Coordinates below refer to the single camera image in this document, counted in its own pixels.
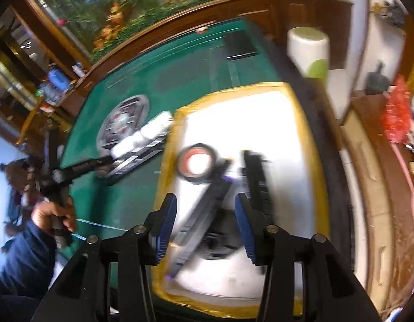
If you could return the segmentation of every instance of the green tabletop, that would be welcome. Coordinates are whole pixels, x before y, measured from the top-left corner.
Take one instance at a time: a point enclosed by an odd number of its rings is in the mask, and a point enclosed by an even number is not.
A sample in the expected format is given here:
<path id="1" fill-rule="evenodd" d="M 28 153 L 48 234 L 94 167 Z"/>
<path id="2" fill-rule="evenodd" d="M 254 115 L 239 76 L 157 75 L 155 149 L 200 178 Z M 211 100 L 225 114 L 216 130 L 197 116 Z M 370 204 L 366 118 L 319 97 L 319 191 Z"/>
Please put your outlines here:
<path id="1" fill-rule="evenodd" d="M 99 156 L 96 137 L 105 117 L 122 100 L 146 94 L 150 100 L 148 119 L 218 90 L 280 81 L 261 47 L 258 54 L 228 61 L 223 42 L 226 33 L 246 30 L 244 20 L 216 24 L 206 33 L 191 32 L 152 49 L 106 76 L 93 89 L 70 134 L 62 166 Z M 120 235 L 139 223 L 152 210 L 162 155 L 154 157 L 113 186 L 94 173 L 79 178 L 70 188 L 77 217 L 109 227 L 78 222 L 77 234 L 101 238 Z M 80 243 L 75 240 L 71 253 Z"/>

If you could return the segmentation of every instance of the black handle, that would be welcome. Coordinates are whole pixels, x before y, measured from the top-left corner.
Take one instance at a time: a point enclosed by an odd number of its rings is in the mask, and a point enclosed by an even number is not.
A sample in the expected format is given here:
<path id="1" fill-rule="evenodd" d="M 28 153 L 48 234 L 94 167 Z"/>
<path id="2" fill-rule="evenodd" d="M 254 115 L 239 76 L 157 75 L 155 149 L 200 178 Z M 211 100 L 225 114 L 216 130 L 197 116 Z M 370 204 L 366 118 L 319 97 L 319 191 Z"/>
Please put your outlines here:
<path id="1" fill-rule="evenodd" d="M 49 201 L 55 202 L 57 205 L 66 208 L 67 199 L 69 197 L 68 189 L 68 186 L 60 188 L 60 192 L 49 195 Z M 63 223 L 64 219 L 65 217 L 57 217 L 55 215 L 51 215 L 52 232 L 58 250 L 64 249 L 72 243 L 72 236 Z"/>

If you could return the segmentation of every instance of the red plastic bag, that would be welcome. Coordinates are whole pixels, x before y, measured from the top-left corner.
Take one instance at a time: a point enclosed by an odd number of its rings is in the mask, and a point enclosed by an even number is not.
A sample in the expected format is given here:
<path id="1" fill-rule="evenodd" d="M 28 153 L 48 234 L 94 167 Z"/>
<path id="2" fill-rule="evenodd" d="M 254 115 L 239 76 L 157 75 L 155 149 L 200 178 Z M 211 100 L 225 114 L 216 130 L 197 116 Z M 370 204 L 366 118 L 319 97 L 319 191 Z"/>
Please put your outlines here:
<path id="1" fill-rule="evenodd" d="M 387 99 L 386 109 L 381 116 L 384 133 L 391 142 L 401 143 L 411 128 L 411 108 L 405 78 L 398 75 L 396 88 Z"/>

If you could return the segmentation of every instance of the wooden drawer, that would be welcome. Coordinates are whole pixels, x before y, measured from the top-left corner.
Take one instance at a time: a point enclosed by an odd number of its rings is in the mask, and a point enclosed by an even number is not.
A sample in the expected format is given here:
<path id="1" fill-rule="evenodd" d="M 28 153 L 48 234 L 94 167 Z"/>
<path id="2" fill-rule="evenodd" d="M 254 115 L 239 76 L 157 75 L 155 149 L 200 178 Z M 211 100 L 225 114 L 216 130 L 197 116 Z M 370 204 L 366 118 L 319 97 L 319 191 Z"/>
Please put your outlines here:
<path id="1" fill-rule="evenodd" d="M 349 143 L 357 155 L 362 172 L 359 183 L 365 200 L 369 235 L 369 271 L 367 291 L 377 310 L 386 307 L 394 262 L 393 213 L 383 172 L 375 150 L 354 111 L 344 123 Z"/>

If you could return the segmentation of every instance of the roll of tape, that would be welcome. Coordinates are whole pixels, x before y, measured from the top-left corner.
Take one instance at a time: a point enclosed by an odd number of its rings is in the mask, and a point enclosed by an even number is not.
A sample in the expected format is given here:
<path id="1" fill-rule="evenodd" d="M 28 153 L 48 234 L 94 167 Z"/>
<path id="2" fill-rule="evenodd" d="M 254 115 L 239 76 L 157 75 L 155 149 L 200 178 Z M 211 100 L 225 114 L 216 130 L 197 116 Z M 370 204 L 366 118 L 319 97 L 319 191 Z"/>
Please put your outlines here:
<path id="1" fill-rule="evenodd" d="M 215 150 L 198 143 L 183 149 L 177 157 L 177 173 L 193 184 L 207 182 L 216 164 Z"/>

